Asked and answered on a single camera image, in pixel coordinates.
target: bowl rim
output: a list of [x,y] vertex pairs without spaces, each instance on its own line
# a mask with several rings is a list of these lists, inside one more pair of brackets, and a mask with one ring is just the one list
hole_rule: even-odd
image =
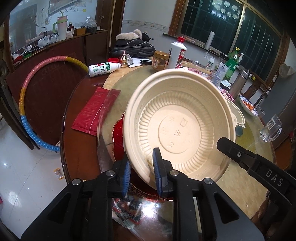
[[231,100],[226,99],[226,101],[227,101],[228,103],[230,103],[231,105],[233,105],[233,106],[235,107],[235,109],[241,114],[242,119],[243,119],[243,122],[242,122],[242,123],[238,123],[238,122],[237,122],[237,125],[238,125],[238,126],[242,126],[242,127],[244,127],[244,124],[246,123],[246,119],[245,119],[244,114],[242,113],[242,111],[241,111],[241,110],[235,105],[235,103],[233,103]]
[[[154,178],[152,178],[151,175],[145,175],[145,177],[143,177],[143,175],[139,174],[139,170],[142,170],[143,172],[145,172],[143,170],[143,167],[139,164],[139,161],[137,161],[136,155],[135,153],[132,151],[130,152],[133,148],[132,148],[132,135],[130,132],[130,120],[131,120],[131,113],[134,109],[135,106],[135,102],[138,100],[138,98],[141,96],[142,91],[144,89],[146,89],[149,85],[151,86],[151,84],[154,81],[159,80],[160,78],[163,77],[176,77],[176,76],[185,76],[190,78],[192,81],[198,82],[198,83],[202,83],[203,85],[205,85],[210,91],[213,92],[213,94],[215,95],[215,97],[217,98],[217,100],[220,102],[220,104],[222,105],[223,109],[224,109],[224,113],[225,113],[225,117],[227,119],[228,122],[228,138],[232,141],[235,142],[235,126],[233,124],[232,121],[232,112],[230,110],[230,107],[228,105],[228,103],[226,102],[225,98],[223,97],[223,95],[221,94],[221,92],[211,83],[209,82],[206,78],[198,75],[197,73],[191,72],[191,71],[184,71],[181,69],[165,69],[165,70],[161,70],[158,71],[154,74],[152,74],[151,76],[149,76],[148,78],[146,78],[134,91],[134,93],[132,94],[127,107],[126,107],[126,111],[125,111],[125,116],[123,119],[123,144],[124,144],[124,149],[128,155],[128,158],[131,162],[131,165],[133,166],[134,170],[136,171],[136,173],[141,177],[141,179],[146,182],[149,186],[153,187],[154,189],[156,189],[155,186],[155,180]],[[212,179],[216,182],[217,180],[220,179],[220,177],[224,174],[224,172],[226,171],[229,163],[230,163],[231,159],[228,158],[227,156],[225,156],[223,158],[223,161],[220,164],[220,169],[219,171],[214,172],[214,177],[212,177]]]

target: colorful hula hoop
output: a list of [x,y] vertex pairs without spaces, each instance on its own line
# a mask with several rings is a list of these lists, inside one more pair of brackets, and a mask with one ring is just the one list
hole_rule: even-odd
[[24,84],[22,85],[22,90],[20,93],[20,116],[21,116],[21,120],[22,123],[26,129],[26,132],[29,134],[29,136],[40,146],[48,149],[48,150],[53,150],[53,151],[59,151],[59,147],[58,146],[54,146],[51,144],[48,144],[44,141],[42,141],[37,135],[35,135],[35,133],[33,132],[32,127],[30,126],[27,117],[25,115],[25,106],[24,106],[24,99],[25,99],[25,93],[28,87],[28,84],[31,80],[31,78],[34,76],[34,74],[40,70],[43,66],[50,64],[52,62],[57,62],[57,61],[67,61],[67,62],[71,62],[74,63],[78,66],[80,66],[81,68],[83,68],[86,72],[88,72],[88,67],[80,62],[77,59],[68,57],[68,56],[56,56],[56,57],[52,57],[52,58],[48,58],[44,61],[42,61],[41,63],[37,64],[34,69],[31,70],[31,72],[28,74]]

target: red cap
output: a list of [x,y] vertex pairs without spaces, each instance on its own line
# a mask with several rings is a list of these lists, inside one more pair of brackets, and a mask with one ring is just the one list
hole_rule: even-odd
[[178,42],[184,43],[184,41],[185,41],[185,38],[183,38],[183,37],[178,37]]

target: wooden chair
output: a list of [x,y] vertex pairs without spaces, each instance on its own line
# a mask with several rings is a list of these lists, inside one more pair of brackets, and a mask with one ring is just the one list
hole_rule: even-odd
[[249,72],[255,76],[255,80],[252,83],[252,85],[246,90],[246,92],[244,93],[244,97],[247,98],[248,100],[251,99],[251,97],[256,93],[256,91],[259,89],[259,87],[261,85],[263,85],[265,87],[265,91],[263,92],[263,94],[260,96],[260,98],[256,101],[255,106],[262,100],[262,98],[264,97],[264,95],[266,94],[267,91],[271,91],[271,88],[269,86],[266,85],[266,83],[259,77],[258,74],[255,74],[253,71]]

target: tile floor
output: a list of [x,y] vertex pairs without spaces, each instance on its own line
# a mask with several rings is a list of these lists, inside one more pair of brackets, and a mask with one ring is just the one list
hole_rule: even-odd
[[59,153],[30,150],[5,120],[0,122],[0,218],[19,238],[66,186],[56,168],[62,169]]

